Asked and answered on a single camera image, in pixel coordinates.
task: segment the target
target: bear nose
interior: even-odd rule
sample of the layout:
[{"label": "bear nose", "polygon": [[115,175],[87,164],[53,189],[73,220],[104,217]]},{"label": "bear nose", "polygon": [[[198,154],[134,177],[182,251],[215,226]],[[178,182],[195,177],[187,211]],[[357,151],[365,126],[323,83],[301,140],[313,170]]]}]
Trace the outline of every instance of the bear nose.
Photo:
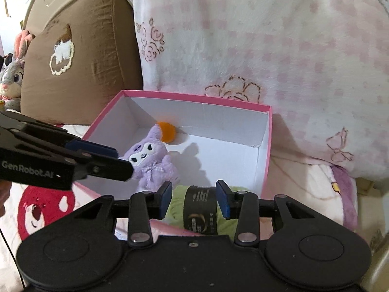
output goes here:
[{"label": "bear nose", "polygon": [[32,207],[32,216],[34,219],[36,219],[37,221],[40,219],[40,214],[42,213],[40,207],[38,205],[34,205]]}]

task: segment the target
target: rose print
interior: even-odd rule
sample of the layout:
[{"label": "rose print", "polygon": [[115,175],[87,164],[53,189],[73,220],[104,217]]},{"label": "rose print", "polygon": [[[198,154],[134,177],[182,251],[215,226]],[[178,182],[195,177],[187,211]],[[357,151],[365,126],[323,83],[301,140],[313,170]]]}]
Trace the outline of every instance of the rose print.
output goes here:
[{"label": "rose print", "polygon": [[223,85],[209,85],[204,95],[218,96],[233,100],[259,103],[261,87],[254,82],[246,82],[242,77],[229,77]]},{"label": "rose print", "polygon": [[150,62],[165,50],[162,46],[165,44],[163,34],[155,28],[153,18],[150,18],[147,28],[144,22],[142,24],[136,23],[136,27],[140,34],[142,57]]},{"label": "rose print", "polygon": [[326,143],[327,146],[332,150],[333,154],[331,156],[331,160],[333,162],[343,162],[343,161],[353,161],[353,154],[343,151],[346,147],[347,143],[347,131],[344,127],[334,136],[327,138]]}]

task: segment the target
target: human hand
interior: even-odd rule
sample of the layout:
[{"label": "human hand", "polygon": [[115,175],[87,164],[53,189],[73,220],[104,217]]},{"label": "human hand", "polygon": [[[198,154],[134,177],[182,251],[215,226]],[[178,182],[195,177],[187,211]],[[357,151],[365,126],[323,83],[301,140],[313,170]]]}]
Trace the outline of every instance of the human hand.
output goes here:
[{"label": "human hand", "polygon": [[5,214],[4,203],[9,198],[11,186],[12,182],[0,180],[0,217]]}]

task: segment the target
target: bed sheet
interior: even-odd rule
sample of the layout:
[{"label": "bed sheet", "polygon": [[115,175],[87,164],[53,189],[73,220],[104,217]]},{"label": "bed sheet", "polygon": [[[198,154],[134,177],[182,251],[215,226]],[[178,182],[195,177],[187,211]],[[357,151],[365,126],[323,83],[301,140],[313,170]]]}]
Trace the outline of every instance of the bed sheet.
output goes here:
[{"label": "bed sheet", "polygon": [[[69,133],[82,137],[87,126],[63,125]],[[336,171],[341,168],[320,162],[303,164],[298,158],[277,154],[271,156],[266,187],[262,197],[272,199],[276,194],[287,194],[314,210],[324,214],[339,224],[353,229],[356,220],[356,185],[347,173]],[[94,196],[86,193],[76,184],[72,191],[52,192],[51,190],[12,184],[11,197],[6,202],[6,215],[0,218],[0,228],[15,254],[21,240],[78,207],[92,201]],[[261,218],[261,239],[272,234],[271,221]],[[151,221],[154,240],[159,235],[194,235]],[[126,237],[127,219],[118,219],[116,236]],[[18,292],[21,281],[5,243],[0,239],[0,291]]]}]

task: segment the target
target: pink box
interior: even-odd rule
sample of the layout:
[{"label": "pink box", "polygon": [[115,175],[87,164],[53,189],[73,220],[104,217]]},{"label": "pink box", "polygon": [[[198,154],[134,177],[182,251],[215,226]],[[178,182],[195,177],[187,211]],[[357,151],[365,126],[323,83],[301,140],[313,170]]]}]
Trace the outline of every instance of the pink box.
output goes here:
[{"label": "pink box", "polygon": [[[166,92],[121,91],[100,113],[84,139],[111,146],[120,156],[143,139],[157,121],[177,128],[167,149],[184,186],[230,186],[259,196],[266,181],[272,132],[267,105]],[[137,181],[88,177],[78,185],[93,195],[128,199]]]}]

